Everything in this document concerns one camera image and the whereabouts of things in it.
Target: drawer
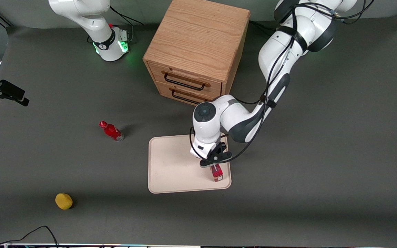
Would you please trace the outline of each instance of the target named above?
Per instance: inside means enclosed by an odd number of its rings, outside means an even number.
[[[162,96],[194,106],[201,102],[209,102],[212,100],[210,97],[205,97],[203,95],[193,94],[182,89],[174,88],[167,83],[156,82],[156,87]]]
[[[222,84],[202,77],[148,62],[151,73],[156,81],[163,82],[183,92],[209,96],[214,99],[221,95]]]

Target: cabinet top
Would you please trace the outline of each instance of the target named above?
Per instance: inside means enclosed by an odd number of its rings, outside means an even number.
[[[225,82],[249,10],[206,0],[173,0],[144,60]]]

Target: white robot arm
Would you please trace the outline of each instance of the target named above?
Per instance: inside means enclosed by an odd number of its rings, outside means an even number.
[[[293,8],[296,4],[315,3],[313,6],[327,14],[334,10],[347,11],[357,0],[280,0],[274,17],[281,24],[277,31],[263,45],[258,63],[269,87],[252,112],[231,95],[224,95],[212,102],[203,102],[194,110],[195,130],[191,154],[208,160],[202,167],[226,161],[217,157],[220,153],[220,127],[223,127],[239,143],[249,143],[256,135],[262,122],[277,105],[278,100],[290,82],[293,64],[308,51],[318,52],[333,39],[338,21],[310,8]]]
[[[128,52],[126,30],[110,27],[102,13],[110,8],[110,0],[49,0],[56,14],[79,24],[93,40],[96,52],[105,61],[116,61]]]

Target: metal drawer handle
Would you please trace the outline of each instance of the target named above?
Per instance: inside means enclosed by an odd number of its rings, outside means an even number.
[[[184,83],[180,83],[180,82],[177,82],[177,81],[174,81],[174,80],[170,80],[170,79],[168,79],[168,78],[166,78],[166,77],[168,77],[168,74],[167,74],[167,73],[165,73],[165,77],[164,77],[164,78],[165,78],[165,81],[170,82],[170,83],[174,83],[174,84],[176,84],[176,85],[180,85],[180,86],[183,86],[183,87],[192,89],[192,90],[203,91],[203,89],[205,88],[205,84],[203,84],[200,88],[198,88],[198,87],[194,87],[194,86],[191,86],[191,85],[187,85],[187,84],[184,84]]]
[[[176,96],[176,95],[174,94],[174,92],[175,92],[175,90],[172,90],[172,92],[171,92],[171,95],[172,95],[172,97],[174,97],[174,98],[177,98],[177,99],[180,99],[180,100],[183,100],[183,101],[186,101],[186,102],[194,103],[194,104],[197,104],[197,105],[200,104],[200,102],[196,102],[196,101],[193,101],[193,100],[186,99],[186,98],[184,98],[184,97]]]

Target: yellow sponge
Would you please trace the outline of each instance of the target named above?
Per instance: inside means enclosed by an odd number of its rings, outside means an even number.
[[[55,201],[56,205],[58,205],[58,207],[63,210],[69,209],[73,204],[73,200],[71,199],[71,197],[65,193],[57,194]]]

